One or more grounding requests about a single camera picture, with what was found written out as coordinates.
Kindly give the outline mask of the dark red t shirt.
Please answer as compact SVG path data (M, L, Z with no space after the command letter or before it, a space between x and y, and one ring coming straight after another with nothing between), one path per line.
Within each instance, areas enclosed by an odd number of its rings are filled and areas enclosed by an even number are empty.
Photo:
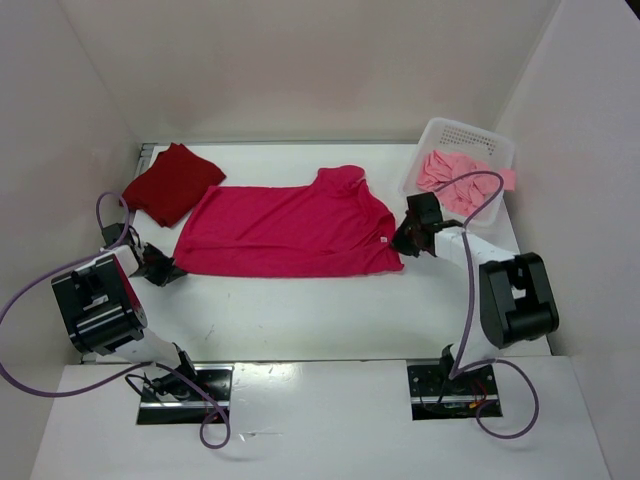
M124 190L131 211L142 210L159 226L172 228L205 195L226 179L214 163L172 143L155 162Z

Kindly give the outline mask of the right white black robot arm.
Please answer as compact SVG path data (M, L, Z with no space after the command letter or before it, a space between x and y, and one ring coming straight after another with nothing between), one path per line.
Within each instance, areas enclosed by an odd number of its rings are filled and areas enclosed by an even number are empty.
M406 216L391 246L402 255L428 253L466 271L463 333L443 349L438 371L441 386L450 393L464 391L473 382L473 371L494 363L499 351L559 327L541 256L505 250L468 232L461 222L444 219L433 193L407 198Z

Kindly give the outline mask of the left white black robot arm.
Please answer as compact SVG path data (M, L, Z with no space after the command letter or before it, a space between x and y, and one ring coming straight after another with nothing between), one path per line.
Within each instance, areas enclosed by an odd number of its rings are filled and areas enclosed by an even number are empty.
M140 277L157 287L187 273L149 243L120 245L51 280L69 339L82 354L113 355L131 363L171 369L164 387L180 400L194 396L200 376L187 352L156 335L130 282Z

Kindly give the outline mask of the light pink t shirt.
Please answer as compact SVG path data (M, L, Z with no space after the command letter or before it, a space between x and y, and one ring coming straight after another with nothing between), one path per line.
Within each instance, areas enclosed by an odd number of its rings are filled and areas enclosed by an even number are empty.
M496 176L479 174L489 170L487 163L466 154L433 150L422 161L416 186L434 192L450 212L468 217L499 188Z

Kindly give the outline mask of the white plastic basket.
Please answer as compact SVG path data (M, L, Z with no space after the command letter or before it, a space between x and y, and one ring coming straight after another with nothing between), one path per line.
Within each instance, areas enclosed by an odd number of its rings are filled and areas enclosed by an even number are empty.
M404 196L432 192L444 213L472 225L493 223L506 191L513 191L515 144L498 134L444 118L431 119L399 191Z

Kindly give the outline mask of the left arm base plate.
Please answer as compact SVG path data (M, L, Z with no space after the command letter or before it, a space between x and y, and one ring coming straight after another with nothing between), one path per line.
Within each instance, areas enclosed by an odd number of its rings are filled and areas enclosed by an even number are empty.
M229 415L232 364L198 364L192 381ZM212 415L212 423L223 419L200 393L167 371L143 380L136 424L140 426L195 425Z

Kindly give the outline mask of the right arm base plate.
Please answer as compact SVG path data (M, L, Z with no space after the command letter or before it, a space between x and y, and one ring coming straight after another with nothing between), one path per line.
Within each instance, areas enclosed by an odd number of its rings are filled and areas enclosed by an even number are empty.
M457 420L502 416L491 366L449 380L435 360L406 365L412 419Z

